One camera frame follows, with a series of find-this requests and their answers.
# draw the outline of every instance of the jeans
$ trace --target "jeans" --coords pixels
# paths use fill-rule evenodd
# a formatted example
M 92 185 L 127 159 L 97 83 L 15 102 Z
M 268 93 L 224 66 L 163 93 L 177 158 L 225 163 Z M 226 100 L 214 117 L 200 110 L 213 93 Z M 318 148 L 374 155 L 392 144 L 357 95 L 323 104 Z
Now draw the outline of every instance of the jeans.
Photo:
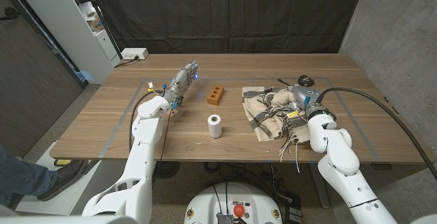
M 55 184 L 56 171 L 18 160 L 0 145 L 0 204 L 7 206 L 12 194 L 39 196 Z

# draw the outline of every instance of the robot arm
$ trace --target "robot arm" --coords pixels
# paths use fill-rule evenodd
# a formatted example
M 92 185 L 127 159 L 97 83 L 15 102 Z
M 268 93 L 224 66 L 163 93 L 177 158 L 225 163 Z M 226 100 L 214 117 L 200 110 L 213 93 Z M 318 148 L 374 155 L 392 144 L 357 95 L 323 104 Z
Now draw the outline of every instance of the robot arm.
M 120 179 L 92 197 L 82 216 L 112 213 L 129 216 L 138 223 L 149 223 L 152 213 L 152 174 L 155 145 L 163 133 L 161 115 L 176 108 L 188 87 L 197 79 L 198 65 L 192 61 L 181 69 L 163 92 L 138 107 L 132 123 L 135 140 Z
M 336 130 L 334 117 L 316 103 L 317 91 L 292 87 L 297 106 L 307 112 L 311 148 L 326 155 L 318 163 L 323 178 L 340 194 L 359 223 L 396 223 L 376 197 L 359 170 L 360 162 L 352 150 L 352 138 L 346 129 Z

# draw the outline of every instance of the gray wall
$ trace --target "gray wall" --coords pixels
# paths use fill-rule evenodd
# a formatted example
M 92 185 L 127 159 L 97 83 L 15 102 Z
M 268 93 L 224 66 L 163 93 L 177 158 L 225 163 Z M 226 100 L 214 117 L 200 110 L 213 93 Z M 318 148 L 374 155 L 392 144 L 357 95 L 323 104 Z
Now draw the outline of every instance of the gray wall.
M 360 0 L 340 53 L 348 54 L 437 155 L 437 0 Z M 362 171 L 399 223 L 437 214 L 428 169 Z M 339 223 L 350 214 L 332 194 Z

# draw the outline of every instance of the black backdrop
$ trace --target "black backdrop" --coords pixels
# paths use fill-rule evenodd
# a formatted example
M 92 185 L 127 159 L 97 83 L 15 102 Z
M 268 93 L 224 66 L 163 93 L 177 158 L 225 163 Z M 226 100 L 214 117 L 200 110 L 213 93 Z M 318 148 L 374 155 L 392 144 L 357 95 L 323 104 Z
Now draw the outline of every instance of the black backdrop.
M 96 0 L 117 45 L 150 53 L 336 53 L 355 0 Z

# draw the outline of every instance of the white thread spool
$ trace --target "white thread spool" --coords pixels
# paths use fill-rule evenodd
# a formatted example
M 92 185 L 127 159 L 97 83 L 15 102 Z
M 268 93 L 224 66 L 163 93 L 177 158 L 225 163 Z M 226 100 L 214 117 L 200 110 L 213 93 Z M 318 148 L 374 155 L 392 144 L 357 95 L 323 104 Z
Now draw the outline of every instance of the white thread spool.
M 210 115 L 208 117 L 208 127 L 210 128 L 211 137 L 217 139 L 221 136 L 221 118 L 219 115 Z

